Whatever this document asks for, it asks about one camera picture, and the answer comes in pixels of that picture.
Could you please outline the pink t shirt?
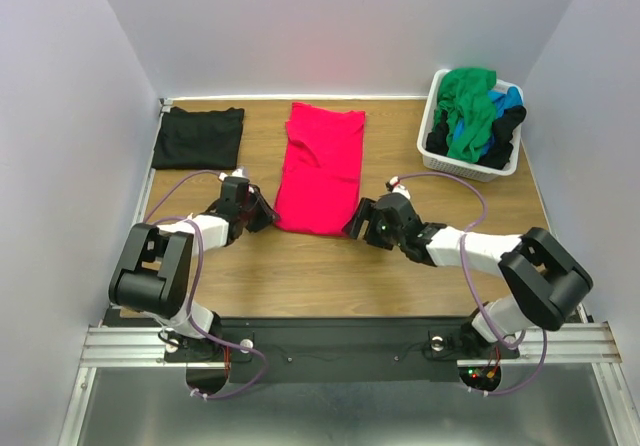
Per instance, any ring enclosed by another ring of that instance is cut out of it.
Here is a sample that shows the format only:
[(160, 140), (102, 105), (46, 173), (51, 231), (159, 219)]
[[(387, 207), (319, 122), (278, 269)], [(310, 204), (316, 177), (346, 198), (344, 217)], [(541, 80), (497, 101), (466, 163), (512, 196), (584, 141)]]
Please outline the pink t shirt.
[(343, 235), (360, 197), (366, 114), (292, 104), (274, 209), (287, 232)]

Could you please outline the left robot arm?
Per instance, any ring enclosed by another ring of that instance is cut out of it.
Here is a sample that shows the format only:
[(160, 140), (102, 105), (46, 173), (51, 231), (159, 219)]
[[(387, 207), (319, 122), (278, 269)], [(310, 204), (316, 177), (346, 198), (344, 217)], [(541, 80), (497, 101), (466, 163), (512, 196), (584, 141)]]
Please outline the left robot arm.
[(205, 252), (228, 247), (245, 231), (259, 232), (277, 219), (258, 186), (225, 175), (219, 198), (205, 211), (132, 226), (109, 283), (109, 300), (154, 319), (166, 345), (188, 345), (199, 359), (213, 359), (221, 350), (252, 354), (251, 339), (223, 339), (219, 315), (199, 305), (195, 293)]

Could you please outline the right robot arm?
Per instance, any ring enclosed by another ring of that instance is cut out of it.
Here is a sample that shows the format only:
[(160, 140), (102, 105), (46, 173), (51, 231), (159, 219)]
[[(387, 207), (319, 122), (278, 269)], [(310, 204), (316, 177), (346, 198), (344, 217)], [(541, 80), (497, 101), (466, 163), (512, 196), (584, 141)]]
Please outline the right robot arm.
[(521, 235), (464, 232), (423, 221), (410, 199), (397, 192), (361, 199), (343, 232), (377, 248), (399, 248), (418, 264), (460, 267), (465, 274), (479, 271), (506, 282), (509, 295), (479, 303), (458, 338), (434, 352), (436, 358), (478, 358), (533, 326), (557, 331), (593, 288), (589, 273), (543, 228)]

